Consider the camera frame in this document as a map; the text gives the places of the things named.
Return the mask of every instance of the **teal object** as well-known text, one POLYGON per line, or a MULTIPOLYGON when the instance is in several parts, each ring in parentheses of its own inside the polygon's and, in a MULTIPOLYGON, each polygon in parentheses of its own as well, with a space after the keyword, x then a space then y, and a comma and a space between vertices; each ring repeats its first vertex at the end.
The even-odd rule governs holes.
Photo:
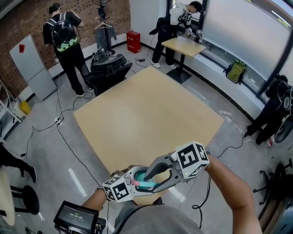
POLYGON ((148 181, 144 181, 143 178, 145 177, 145 172, 143 171, 139 171, 137 172, 136 176, 135 176, 135 180, 139 181, 141 183, 141 186, 139 186, 139 189, 143 189, 143 190, 147 190, 151 187, 156 186, 158 183, 155 183, 155 180, 153 178, 151 178, 148 181))

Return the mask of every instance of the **person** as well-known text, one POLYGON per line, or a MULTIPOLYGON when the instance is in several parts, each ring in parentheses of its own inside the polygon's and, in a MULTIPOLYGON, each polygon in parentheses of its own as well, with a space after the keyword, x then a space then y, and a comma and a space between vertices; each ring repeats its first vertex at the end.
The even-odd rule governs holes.
MULTIPOLYGON (((49 7, 50 20, 53 22, 58 22, 61 19, 61 5, 59 3, 53 3, 49 7)), ((69 21, 71 25, 75 27, 83 27, 84 23, 81 18, 74 12, 66 12, 64 14, 65 20, 69 21)), ((77 42, 75 46, 70 47, 68 50, 64 52, 59 52, 56 46, 53 43, 52 38, 52 29, 53 24, 48 21, 43 26, 43 37, 45 45, 53 45, 54 51, 56 53, 57 58, 60 61, 60 64, 63 70, 66 72, 67 77, 70 81, 72 89, 75 91, 77 96, 83 97, 85 95, 82 85, 80 84, 75 67, 80 71, 81 76, 83 77, 86 85, 91 89, 91 85, 86 82, 85 76, 89 73, 85 59, 83 57, 83 53, 81 50, 80 44, 77 42)))
MULTIPOLYGON (((170 13, 162 20, 158 29, 153 30, 150 34, 157 33, 157 45, 152 56, 151 63, 154 67, 160 68, 159 60, 161 58, 164 46, 161 44, 171 38, 177 37, 177 31, 179 30, 179 24, 184 24, 186 31, 191 32, 191 14, 201 12, 202 5, 198 1, 193 1, 189 5, 183 3, 177 3, 175 8, 170 10, 170 13)), ((175 51, 166 48, 166 63, 172 69, 176 69, 174 64, 175 51)))
POLYGON ((33 179, 33 182, 37 182, 36 169, 30 166, 29 164, 25 163, 24 161, 13 157, 13 155, 9 153, 2 144, 0 144, 0 166, 2 165, 17 167, 21 172, 22 178, 24 178, 25 171, 27 171, 33 179))
MULTIPOLYGON (((255 213, 255 203, 248 184, 225 167, 218 159, 209 155, 206 171, 220 189, 233 213, 234 234, 261 234, 260 223, 255 213)), ((106 202, 104 190, 96 192, 83 207, 100 211, 106 202)), ((202 234, 195 222, 182 211, 166 205, 141 207, 125 205, 115 221, 113 234, 202 234)))
POLYGON ((281 75, 279 80, 276 80, 267 90, 266 96, 270 99, 260 115, 247 127, 244 137, 252 136, 257 130, 260 130, 255 141, 259 145, 278 131, 282 119, 289 114, 289 111, 283 108, 283 99, 289 90, 287 77, 281 75))

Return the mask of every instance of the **white shirt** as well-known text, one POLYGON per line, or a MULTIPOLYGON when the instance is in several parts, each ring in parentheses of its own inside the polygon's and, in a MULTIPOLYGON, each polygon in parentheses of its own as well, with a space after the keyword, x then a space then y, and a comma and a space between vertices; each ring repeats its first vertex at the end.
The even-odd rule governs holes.
POLYGON ((187 10, 186 5, 183 3, 177 3, 175 8, 170 10, 170 24, 178 25, 186 23, 191 24, 191 13, 187 10))

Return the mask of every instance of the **black pants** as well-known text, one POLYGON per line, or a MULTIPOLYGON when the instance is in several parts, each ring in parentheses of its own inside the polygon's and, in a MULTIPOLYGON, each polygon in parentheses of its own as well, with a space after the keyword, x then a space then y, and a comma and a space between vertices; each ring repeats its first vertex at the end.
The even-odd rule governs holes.
MULTIPOLYGON (((161 43, 165 42, 169 39, 172 39, 174 37, 175 37, 174 33, 172 32, 172 30, 170 30, 168 28, 168 26, 166 26, 166 27, 162 26, 159 28, 158 37, 157 37, 157 45, 156 45, 154 54, 152 55, 152 61, 154 63, 159 62, 161 55, 162 55, 162 52, 164 50, 164 46, 162 46, 161 43)), ((166 63, 167 63, 167 65, 174 64, 174 55, 175 55, 175 51, 166 47, 166 63)))
POLYGON ((256 139, 256 143, 260 144, 275 134, 282 124, 283 113, 260 113, 260 115, 247 127, 247 133, 249 136, 254 134, 257 130, 260 130, 262 126, 266 124, 266 127, 261 130, 256 139))
POLYGON ((0 165, 17 167, 19 170, 32 172, 33 168, 24 161, 13 157, 2 144, 0 144, 0 165))
POLYGON ((59 58, 60 64, 67 74, 72 89, 75 91, 76 94, 82 95, 83 89, 82 85, 79 83, 79 80, 77 78, 75 67, 80 71, 84 81, 86 75, 89 74, 89 71, 85 59, 83 57, 80 44, 69 49, 68 51, 65 51, 64 53, 60 53, 59 58))

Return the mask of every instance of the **small screen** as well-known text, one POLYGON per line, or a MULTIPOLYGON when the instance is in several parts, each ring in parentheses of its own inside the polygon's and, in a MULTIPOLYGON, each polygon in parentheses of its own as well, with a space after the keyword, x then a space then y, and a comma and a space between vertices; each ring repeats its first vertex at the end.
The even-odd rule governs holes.
POLYGON ((58 218, 77 227, 91 230, 94 214, 64 206, 58 218))

